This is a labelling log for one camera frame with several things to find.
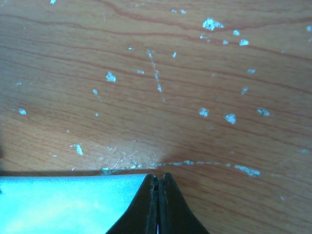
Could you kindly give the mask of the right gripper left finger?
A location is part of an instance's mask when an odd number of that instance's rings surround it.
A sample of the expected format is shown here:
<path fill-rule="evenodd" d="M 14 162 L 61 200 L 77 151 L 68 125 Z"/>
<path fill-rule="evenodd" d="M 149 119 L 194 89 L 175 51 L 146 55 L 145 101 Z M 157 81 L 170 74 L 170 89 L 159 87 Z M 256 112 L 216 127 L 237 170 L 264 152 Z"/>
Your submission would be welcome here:
<path fill-rule="evenodd" d="M 107 233 L 157 234 L 158 183 L 155 175 L 146 175 L 127 210 Z"/>

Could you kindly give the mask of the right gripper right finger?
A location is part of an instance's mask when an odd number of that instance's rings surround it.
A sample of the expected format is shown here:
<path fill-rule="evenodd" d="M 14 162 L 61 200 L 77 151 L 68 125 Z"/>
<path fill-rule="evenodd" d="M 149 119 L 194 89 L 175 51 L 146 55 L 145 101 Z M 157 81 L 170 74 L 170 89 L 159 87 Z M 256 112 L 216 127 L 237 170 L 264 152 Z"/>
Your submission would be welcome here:
<path fill-rule="evenodd" d="M 165 173 L 158 186 L 159 232 L 161 234 L 207 234 L 189 208 L 176 181 Z"/>

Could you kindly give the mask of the light blue cleaning cloth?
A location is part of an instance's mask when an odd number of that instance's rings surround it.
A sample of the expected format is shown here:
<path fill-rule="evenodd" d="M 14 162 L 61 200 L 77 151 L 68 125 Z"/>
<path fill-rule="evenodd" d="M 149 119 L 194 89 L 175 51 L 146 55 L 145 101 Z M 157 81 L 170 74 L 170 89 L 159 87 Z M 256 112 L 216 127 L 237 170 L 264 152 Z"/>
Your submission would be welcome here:
<path fill-rule="evenodd" d="M 3 176 L 3 234 L 104 234 L 124 214 L 140 175 Z"/>

